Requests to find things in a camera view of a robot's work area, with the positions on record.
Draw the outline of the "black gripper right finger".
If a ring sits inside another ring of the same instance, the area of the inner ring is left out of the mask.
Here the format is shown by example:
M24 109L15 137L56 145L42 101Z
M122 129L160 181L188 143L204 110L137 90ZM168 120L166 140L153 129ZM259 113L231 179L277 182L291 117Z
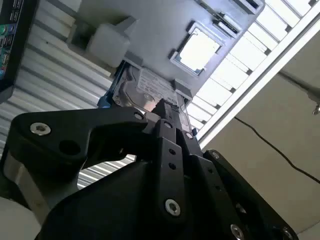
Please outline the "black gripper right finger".
M215 240L296 240L298 235L216 150L202 152L194 136L177 130L196 223Z

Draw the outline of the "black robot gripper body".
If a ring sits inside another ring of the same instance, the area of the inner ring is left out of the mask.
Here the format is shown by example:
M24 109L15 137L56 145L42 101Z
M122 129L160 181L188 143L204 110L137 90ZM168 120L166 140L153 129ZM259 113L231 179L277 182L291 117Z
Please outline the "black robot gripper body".
M183 165L137 162L60 202L42 240L222 240L209 208L192 196Z

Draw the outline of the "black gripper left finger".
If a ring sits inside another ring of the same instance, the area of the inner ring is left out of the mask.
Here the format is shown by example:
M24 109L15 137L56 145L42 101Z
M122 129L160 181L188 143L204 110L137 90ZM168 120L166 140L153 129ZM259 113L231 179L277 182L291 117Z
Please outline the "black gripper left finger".
M7 137L7 178L17 201L43 223L63 199L78 191L81 170L127 155L150 156L158 138L176 141L179 109L161 100L151 112L113 106L23 113Z

